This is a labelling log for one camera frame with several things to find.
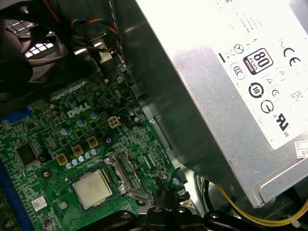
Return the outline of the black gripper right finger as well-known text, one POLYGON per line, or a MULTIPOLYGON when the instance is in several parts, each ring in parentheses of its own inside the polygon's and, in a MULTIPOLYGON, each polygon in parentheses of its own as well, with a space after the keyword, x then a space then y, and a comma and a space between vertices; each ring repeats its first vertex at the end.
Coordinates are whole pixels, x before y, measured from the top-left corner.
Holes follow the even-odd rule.
POLYGON ((172 210, 171 231, 247 231, 248 224, 238 218, 219 211, 208 212, 203 218, 186 207, 172 210))

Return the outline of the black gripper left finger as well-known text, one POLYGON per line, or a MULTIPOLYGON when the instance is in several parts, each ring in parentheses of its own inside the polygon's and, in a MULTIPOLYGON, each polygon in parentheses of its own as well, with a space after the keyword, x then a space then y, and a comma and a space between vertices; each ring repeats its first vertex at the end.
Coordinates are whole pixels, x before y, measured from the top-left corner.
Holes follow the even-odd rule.
POLYGON ((168 212, 152 206, 145 213, 135 215, 127 210, 115 212, 107 217, 104 231, 166 231, 168 212))

